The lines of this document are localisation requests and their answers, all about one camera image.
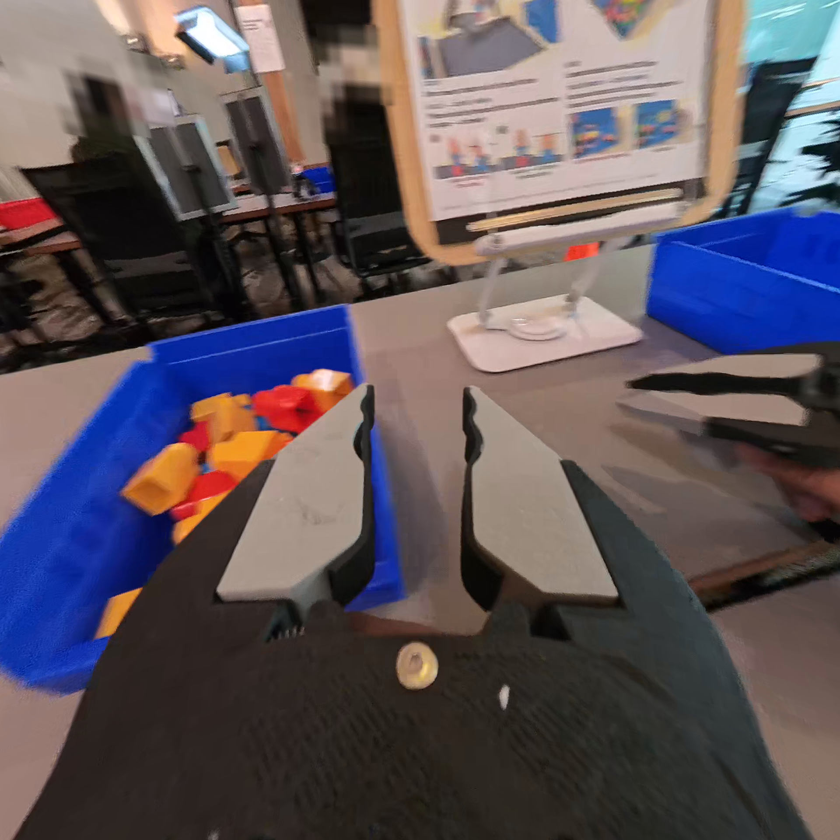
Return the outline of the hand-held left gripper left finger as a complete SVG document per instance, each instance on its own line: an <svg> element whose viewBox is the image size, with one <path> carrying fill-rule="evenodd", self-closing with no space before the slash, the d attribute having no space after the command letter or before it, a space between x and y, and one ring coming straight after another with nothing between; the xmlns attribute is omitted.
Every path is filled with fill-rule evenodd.
<svg viewBox="0 0 840 840"><path fill-rule="evenodd" d="M375 569L375 390L356 387L275 458L227 568L222 602L345 607Z"/></svg>

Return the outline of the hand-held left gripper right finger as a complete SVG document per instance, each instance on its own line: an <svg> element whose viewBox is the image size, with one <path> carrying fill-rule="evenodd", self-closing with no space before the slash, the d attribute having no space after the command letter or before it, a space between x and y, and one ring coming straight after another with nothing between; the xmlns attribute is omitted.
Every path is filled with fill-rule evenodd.
<svg viewBox="0 0 840 840"><path fill-rule="evenodd" d="M503 602L616 606L620 596L563 459L475 386L463 392L460 573L485 612Z"/></svg>

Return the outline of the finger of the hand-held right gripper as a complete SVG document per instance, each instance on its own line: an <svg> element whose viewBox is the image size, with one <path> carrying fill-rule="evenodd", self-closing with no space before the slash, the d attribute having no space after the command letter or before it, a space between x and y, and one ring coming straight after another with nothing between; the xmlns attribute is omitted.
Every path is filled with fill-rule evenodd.
<svg viewBox="0 0 840 840"><path fill-rule="evenodd" d="M825 360L816 353L721 356L631 380L640 392L816 397L825 393Z"/></svg>
<svg viewBox="0 0 840 840"><path fill-rule="evenodd" d="M617 404L632 417L694 436L705 434L714 419L803 427L811 414L782 395L630 392Z"/></svg>

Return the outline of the blue plastic bin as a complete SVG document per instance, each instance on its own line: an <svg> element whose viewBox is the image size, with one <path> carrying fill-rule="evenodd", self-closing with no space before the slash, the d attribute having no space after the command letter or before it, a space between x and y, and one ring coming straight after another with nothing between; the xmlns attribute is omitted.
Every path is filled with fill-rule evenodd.
<svg viewBox="0 0 840 840"><path fill-rule="evenodd" d="M722 354L839 340L839 213L796 207L656 237L646 314Z"/></svg>
<svg viewBox="0 0 840 840"><path fill-rule="evenodd" d="M1 541L1 665L27 689L84 690L107 644L107 600L172 551L172 528L120 496L186 430L194 402L254 394L315 369L365 379L349 307L168 339L133 364L8 523Z"/></svg>

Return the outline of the pile of mega blocks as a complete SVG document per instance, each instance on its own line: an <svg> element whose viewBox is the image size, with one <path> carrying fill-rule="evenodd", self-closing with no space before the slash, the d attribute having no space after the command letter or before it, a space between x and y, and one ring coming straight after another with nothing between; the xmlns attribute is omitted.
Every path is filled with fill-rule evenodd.
<svg viewBox="0 0 840 840"><path fill-rule="evenodd" d="M216 590L275 458L353 391L347 374L315 371L298 378L305 380L249 401L220 394L196 403L193 416L204 426L207 446L199 449L191 436L183 437L143 463L120 491L146 517L169 517L174 545L185 545L201 567L220 560L210 579L213 603L252 603L222 602ZM276 603L293 621L308 612Z"/></svg>

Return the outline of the person's right hand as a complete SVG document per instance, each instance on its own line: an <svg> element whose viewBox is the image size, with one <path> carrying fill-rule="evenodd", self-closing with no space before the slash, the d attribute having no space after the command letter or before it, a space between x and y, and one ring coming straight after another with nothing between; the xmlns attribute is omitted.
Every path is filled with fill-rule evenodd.
<svg viewBox="0 0 840 840"><path fill-rule="evenodd" d="M839 516L839 471L810 467L761 449L740 444L739 460L771 479L795 514L815 523Z"/></svg>

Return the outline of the black office chair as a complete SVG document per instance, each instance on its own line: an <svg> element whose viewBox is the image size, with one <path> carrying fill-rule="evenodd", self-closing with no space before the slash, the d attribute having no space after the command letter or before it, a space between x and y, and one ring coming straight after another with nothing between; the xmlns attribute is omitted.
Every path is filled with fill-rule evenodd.
<svg viewBox="0 0 840 840"><path fill-rule="evenodd" d="M807 82L816 56L765 61L752 68L732 189L712 220L745 215L785 124L785 116Z"/></svg>
<svg viewBox="0 0 840 840"><path fill-rule="evenodd" d="M363 298L371 280L428 266L407 229L385 110L371 98L341 101L325 120L339 220L332 227L338 256L360 280Z"/></svg>
<svg viewBox="0 0 840 840"><path fill-rule="evenodd" d="M78 237L132 318L229 315L211 234L200 222L178 221L127 155L19 171Z"/></svg>

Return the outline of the grey framed panel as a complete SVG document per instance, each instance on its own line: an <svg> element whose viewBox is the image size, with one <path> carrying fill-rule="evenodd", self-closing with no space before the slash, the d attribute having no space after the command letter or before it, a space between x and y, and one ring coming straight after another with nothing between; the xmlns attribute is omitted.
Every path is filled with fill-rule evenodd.
<svg viewBox="0 0 840 840"><path fill-rule="evenodd" d="M220 100L251 189L260 195L291 193L291 168L267 91L252 87Z"/></svg>
<svg viewBox="0 0 840 840"><path fill-rule="evenodd" d="M188 114L168 125L152 125L133 141L178 222L237 209L203 116Z"/></svg>

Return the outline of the printed instruction sheet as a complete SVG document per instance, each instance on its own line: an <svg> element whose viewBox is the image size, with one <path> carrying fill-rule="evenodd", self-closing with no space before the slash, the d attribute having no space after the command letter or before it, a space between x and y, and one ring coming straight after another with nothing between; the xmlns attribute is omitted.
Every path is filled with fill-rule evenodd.
<svg viewBox="0 0 840 840"><path fill-rule="evenodd" d="M713 2L397 8L436 223L701 177Z"/></svg>

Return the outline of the red plastic bin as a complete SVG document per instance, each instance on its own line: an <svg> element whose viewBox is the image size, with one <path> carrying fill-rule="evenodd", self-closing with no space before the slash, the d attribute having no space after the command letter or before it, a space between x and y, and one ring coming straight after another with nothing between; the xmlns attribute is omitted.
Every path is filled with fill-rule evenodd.
<svg viewBox="0 0 840 840"><path fill-rule="evenodd" d="M41 197L1 202L1 230L4 232L53 224L57 219L56 213Z"/></svg>

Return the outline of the studio light panel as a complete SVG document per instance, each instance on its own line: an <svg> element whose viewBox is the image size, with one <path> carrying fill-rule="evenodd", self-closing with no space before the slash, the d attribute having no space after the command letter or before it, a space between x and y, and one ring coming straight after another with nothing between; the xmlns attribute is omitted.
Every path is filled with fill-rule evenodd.
<svg viewBox="0 0 840 840"><path fill-rule="evenodd" d="M252 70L245 38L206 5L174 15L175 37L208 65L220 61L226 74Z"/></svg>

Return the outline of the paper wall notice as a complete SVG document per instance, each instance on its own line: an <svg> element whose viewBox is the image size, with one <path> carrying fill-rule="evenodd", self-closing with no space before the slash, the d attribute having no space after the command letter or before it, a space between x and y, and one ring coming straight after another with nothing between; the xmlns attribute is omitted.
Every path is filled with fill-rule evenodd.
<svg viewBox="0 0 840 840"><path fill-rule="evenodd" d="M235 9L238 25L248 45L253 71L264 75L282 72L286 61L282 54L274 17L267 3L247 3Z"/></svg>

